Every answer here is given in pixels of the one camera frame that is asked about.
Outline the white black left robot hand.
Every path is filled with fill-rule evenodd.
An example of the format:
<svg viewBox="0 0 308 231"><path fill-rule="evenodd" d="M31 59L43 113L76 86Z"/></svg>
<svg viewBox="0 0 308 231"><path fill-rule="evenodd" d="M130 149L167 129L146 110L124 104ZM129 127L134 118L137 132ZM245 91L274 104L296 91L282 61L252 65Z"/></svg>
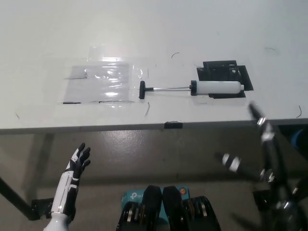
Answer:
<svg viewBox="0 0 308 231"><path fill-rule="evenodd" d="M60 177L53 200L51 212L57 212L72 217L75 214L75 203L81 174L90 164L90 147L82 143L71 156L65 171Z"/></svg>

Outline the dark teal right robot hand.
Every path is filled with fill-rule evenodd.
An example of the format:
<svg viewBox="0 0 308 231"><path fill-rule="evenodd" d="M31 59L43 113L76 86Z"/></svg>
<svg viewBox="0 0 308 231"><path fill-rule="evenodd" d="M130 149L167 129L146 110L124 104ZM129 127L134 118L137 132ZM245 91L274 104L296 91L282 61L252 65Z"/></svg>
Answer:
<svg viewBox="0 0 308 231"><path fill-rule="evenodd" d="M216 152L214 157L228 171L244 176L252 181L284 184L286 170L276 132L265 115L254 102L249 103L248 110L260 134L264 167L261 171L246 165L241 158L229 153Z"/></svg>

